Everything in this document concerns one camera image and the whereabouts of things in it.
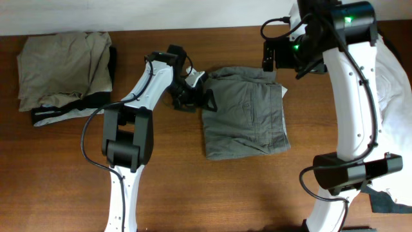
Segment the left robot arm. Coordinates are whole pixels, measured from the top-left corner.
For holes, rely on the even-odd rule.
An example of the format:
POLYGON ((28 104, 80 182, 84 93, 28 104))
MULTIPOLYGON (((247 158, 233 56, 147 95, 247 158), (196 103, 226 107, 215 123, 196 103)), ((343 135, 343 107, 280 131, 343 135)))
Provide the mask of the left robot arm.
POLYGON ((171 45, 166 52, 145 58, 145 71, 122 105, 106 109, 102 153, 111 176, 109 216, 105 230, 137 231, 136 206, 142 172, 154 147, 153 110, 164 92, 172 97, 173 109, 212 112, 218 107, 212 90, 204 90, 205 72, 182 69, 186 51, 171 45))

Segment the grey-green shorts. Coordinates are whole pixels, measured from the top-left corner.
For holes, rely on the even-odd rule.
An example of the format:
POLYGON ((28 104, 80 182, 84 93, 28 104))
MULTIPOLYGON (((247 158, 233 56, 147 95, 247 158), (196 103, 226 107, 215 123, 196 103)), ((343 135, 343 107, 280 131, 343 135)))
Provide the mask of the grey-green shorts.
POLYGON ((202 112, 205 156, 209 160, 272 155, 290 149, 283 111, 287 89, 276 72, 241 66, 220 68, 204 84, 217 111, 202 112))

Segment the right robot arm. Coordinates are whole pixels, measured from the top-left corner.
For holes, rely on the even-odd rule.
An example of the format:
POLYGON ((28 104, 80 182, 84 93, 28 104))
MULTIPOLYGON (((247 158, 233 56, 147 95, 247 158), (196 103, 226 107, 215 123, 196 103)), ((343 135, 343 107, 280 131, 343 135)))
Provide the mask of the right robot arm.
POLYGON ((301 230, 342 231, 361 189, 382 190, 403 167, 382 129, 375 11, 367 1, 300 0, 282 22, 290 31, 265 37, 263 69, 293 68, 298 78, 327 73, 337 116, 336 151, 317 155, 309 167, 319 190, 301 230))

